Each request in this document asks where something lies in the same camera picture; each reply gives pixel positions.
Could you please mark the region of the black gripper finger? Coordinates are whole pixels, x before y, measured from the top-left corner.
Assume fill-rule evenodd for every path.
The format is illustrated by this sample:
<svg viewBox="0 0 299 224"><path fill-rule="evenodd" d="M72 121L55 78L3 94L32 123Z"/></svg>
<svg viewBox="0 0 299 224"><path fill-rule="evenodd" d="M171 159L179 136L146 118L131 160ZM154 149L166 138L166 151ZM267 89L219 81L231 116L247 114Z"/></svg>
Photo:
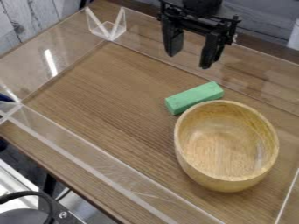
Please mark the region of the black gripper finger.
<svg viewBox="0 0 299 224"><path fill-rule="evenodd" d="M200 68L210 69L211 65L220 59L224 50L226 39L222 34L212 32L206 37L206 44L200 53Z"/></svg>
<svg viewBox="0 0 299 224"><path fill-rule="evenodd" d="M163 45L166 53L174 57L183 49L183 28L179 21L162 15Z"/></svg>

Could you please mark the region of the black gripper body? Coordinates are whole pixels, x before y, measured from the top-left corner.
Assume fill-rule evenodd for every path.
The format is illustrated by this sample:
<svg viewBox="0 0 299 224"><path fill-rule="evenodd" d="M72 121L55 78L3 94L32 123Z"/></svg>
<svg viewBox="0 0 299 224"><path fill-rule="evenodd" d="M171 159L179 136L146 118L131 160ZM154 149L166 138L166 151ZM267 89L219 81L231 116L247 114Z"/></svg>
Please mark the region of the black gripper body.
<svg viewBox="0 0 299 224"><path fill-rule="evenodd" d="M236 29L242 21L240 16L227 12L223 0L159 0L162 15L174 18L182 24L183 30L207 36L212 32L222 34L226 44L236 41Z"/></svg>

